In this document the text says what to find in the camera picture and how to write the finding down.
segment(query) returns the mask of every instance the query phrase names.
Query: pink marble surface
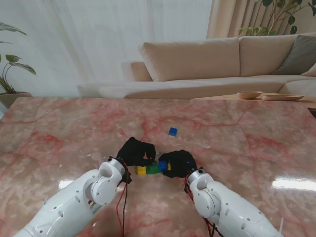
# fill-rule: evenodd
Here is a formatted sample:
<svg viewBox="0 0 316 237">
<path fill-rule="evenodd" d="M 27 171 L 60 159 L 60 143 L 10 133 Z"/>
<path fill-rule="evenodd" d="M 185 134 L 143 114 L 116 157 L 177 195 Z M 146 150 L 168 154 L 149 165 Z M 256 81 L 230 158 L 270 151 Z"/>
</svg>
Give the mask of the pink marble surface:
<svg viewBox="0 0 316 237">
<path fill-rule="evenodd" d="M 284 217 L 285 237 L 316 236 L 316 122 L 299 103 L 25 97 L 0 120 L 0 237 L 12 236 L 130 136 L 155 144 L 160 155 L 191 152 L 276 228 Z M 132 179 L 127 237 L 208 236 L 183 179 Z M 117 199 L 79 236 L 119 236 Z"/>
</svg>

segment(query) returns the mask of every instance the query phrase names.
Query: beige sofa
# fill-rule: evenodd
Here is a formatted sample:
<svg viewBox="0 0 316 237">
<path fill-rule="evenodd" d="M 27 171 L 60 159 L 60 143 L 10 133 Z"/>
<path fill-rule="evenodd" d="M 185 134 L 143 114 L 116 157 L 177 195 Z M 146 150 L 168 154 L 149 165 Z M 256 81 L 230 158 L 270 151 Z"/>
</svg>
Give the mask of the beige sofa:
<svg viewBox="0 0 316 237">
<path fill-rule="evenodd" d="M 271 75 L 290 53 L 296 37 L 144 43 L 139 47 L 144 62 L 125 65 L 126 77 L 133 81 L 88 83 L 79 86 L 79 91 L 82 96 L 155 99 L 192 99 L 245 90 L 305 94 L 308 91 L 300 93 L 300 88 L 316 87 L 316 77 Z M 305 95 L 313 96 L 314 91 Z"/>
</svg>

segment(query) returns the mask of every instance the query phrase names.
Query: gray pillow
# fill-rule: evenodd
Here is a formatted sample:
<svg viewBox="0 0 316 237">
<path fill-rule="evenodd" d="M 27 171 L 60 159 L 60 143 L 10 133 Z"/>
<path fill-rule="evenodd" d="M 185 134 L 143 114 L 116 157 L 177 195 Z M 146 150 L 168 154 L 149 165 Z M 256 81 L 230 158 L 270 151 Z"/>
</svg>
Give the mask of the gray pillow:
<svg viewBox="0 0 316 237">
<path fill-rule="evenodd" d="M 282 66 L 272 75 L 300 75 L 316 63 L 316 37 L 298 35 Z"/>
</svg>

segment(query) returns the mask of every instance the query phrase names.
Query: white robotic arm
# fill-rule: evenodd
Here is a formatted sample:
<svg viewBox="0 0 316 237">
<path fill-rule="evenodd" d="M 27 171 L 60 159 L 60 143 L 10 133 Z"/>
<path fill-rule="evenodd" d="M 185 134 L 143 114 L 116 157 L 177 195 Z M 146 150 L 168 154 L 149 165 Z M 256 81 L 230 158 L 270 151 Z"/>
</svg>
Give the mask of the white robotic arm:
<svg viewBox="0 0 316 237">
<path fill-rule="evenodd" d="M 109 158 L 99 169 L 86 172 L 50 198 L 14 237 L 76 236 L 102 206 L 114 199 L 126 172 L 119 161 Z"/>
<path fill-rule="evenodd" d="M 204 173 L 187 180 L 198 213 L 213 222 L 224 237 L 283 237 L 254 205 Z"/>
</svg>

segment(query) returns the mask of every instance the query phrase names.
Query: sheer curtain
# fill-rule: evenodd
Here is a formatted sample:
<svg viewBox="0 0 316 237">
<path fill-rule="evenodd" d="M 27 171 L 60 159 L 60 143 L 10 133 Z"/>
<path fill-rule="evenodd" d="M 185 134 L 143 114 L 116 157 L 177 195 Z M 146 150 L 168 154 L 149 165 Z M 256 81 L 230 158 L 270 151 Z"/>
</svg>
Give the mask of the sheer curtain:
<svg viewBox="0 0 316 237">
<path fill-rule="evenodd" d="M 34 96 L 79 96 L 87 82 L 125 81 L 122 64 L 138 61 L 145 41 L 206 39 L 212 0 L 2 0 L 0 54 L 32 66 L 8 79 Z"/>
</svg>

